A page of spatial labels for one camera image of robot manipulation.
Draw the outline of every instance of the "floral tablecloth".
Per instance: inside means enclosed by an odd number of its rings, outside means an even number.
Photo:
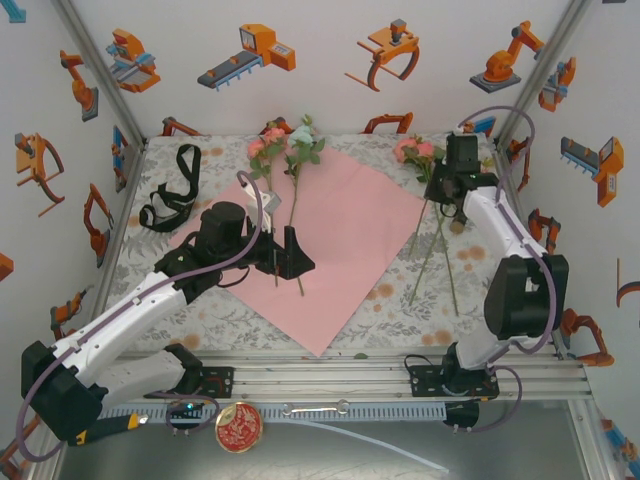
[[[441,147],[445,137],[444,134],[423,135],[425,140]],[[400,135],[329,135],[326,138],[328,146],[387,174],[409,192],[422,196],[424,185],[416,180],[413,168],[398,164],[393,155]],[[157,137],[149,142],[133,207],[128,212],[128,227],[107,306],[140,283],[170,249],[168,241],[173,234],[141,227],[138,212],[148,202],[149,194],[163,182],[168,182],[170,191],[186,193],[188,190],[188,183],[176,166],[178,147],[192,143],[202,150],[200,194],[193,216],[235,181],[237,170],[249,168],[246,152],[253,139],[255,136],[251,135]],[[484,136],[479,137],[479,144],[480,158],[491,159],[492,149]],[[436,232],[436,216],[430,209],[422,222],[413,255],[409,256],[410,238],[330,349],[357,348],[366,352],[383,347],[448,345],[483,321],[482,305],[497,263],[471,222],[461,234],[452,233],[448,225],[446,220],[443,232],[448,242],[459,314],[454,311],[441,241],[437,242],[427,263],[416,299],[409,305],[424,256]],[[172,342],[182,342],[196,351],[299,347],[231,293],[216,288],[205,292],[181,312],[158,321],[130,350],[157,351]]]

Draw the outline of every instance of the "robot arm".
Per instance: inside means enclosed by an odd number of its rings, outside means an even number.
[[[485,323],[455,345],[454,370],[484,370],[514,342],[521,346],[537,343],[550,316],[553,329],[561,321],[568,264],[562,255],[548,255],[538,245],[505,196],[496,195],[497,185],[493,173],[481,173],[476,136],[449,135],[446,158],[436,163],[425,197],[455,205],[487,239],[493,255],[501,259],[485,299]],[[540,261],[550,271],[551,286]]]
[[[272,208],[274,195],[258,194],[256,217],[267,216],[262,200]],[[203,212],[201,221],[198,232],[169,251],[140,285],[89,325],[51,348],[35,342],[23,352],[22,395],[59,439],[74,438],[103,409],[127,400],[156,391],[192,394],[197,390],[202,363],[182,345],[170,345],[143,360],[112,363],[155,322],[209,288],[222,286],[224,271],[248,270],[253,265],[289,280],[315,268],[298,245],[293,227],[284,229],[283,248],[275,242],[272,228],[262,228],[263,221],[254,226],[234,203],[214,204]],[[43,380],[47,369],[50,373]]]

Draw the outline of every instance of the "pink square mat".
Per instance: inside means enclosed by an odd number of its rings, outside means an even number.
[[[404,246],[423,204],[385,174],[337,150],[327,147],[320,158],[320,165],[307,163],[302,169],[293,219],[300,247],[316,263],[315,270],[301,277],[304,297],[296,280],[279,279],[276,287],[273,276],[255,269],[243,283],[229,288],[316,356],[322,355]],[[274,225],[282,246],[293,203],[293,185],[285,169],[283,159],[275,160],[273,187],[282,204]],[[266,190],[264,179],[258,185]],[[245,206],[248,197],[234,182],[212,204],[225,200]],[[198,215],[169,243],[176,247],[199,228]],[[225,272],[225,283],[240,276],[241,272]]]

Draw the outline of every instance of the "black strap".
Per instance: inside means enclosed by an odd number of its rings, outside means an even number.
[[[183,155],[190,148],[193,148],[193,163],[191,165],[191,170],[189,170],[187,162],[185,162],[183,158]],[[193,204],[198,196],[201,156],[202,154],[197,146],[188,143],[180,145],[176,156],[176,162],[178,163],[178,168],[182,175],[184,175],[184,178],[189,181],[189,193],[181,195],[179,193],[168,192],[166,182],[159,185],[158,190],[151,192],[151,195],[149,195],[150,202],[140,209],[140,225],[156,232],[165,233],[175,230],[189,219],[191,209],[193,208]],[[164,203],[167,208],[174,210],[176,213],[165,217],[159,216],[153,206],[153,197],[155,195],[160,197],[160,200],[162,200],[162,203]]]

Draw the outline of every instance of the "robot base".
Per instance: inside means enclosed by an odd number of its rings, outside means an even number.
[[[107,247],[109,246],[109,240],[111,240],[111,230],[105,230],[104,233],[104,253],[102,255],[96,255],[96,268],[100,268],[104,263],[104,257],[107,255]]]
[[[505,80],[504,82],[498,82],[498,83],[487,82],[484,79],[484,72],[479,73],[478,75],[474,75],[469,79],[469,81],[473,83],[476,87],[480,88],[481,90],[484,90],[487,93],[497,92],[498,90],[502,90],[503,88],[510,87],[511,85],[520,83],[520,80],[522,79],[514,73],[511,75],[511,77],[508,80]]]
[[[493,400],[500,395],[495,376],[485,370],[465,370],[456,355],[456,343],[442,358],[442,365],[409,367],[414,397],[478,397]]]
[[[92,88],[91,93],[93,93],[93,105],[91,105],[91,108],[89,110],[85,110],[81,107],[83,122],[88,122],[92,118],[96,118],[98,116],[98,88]]]

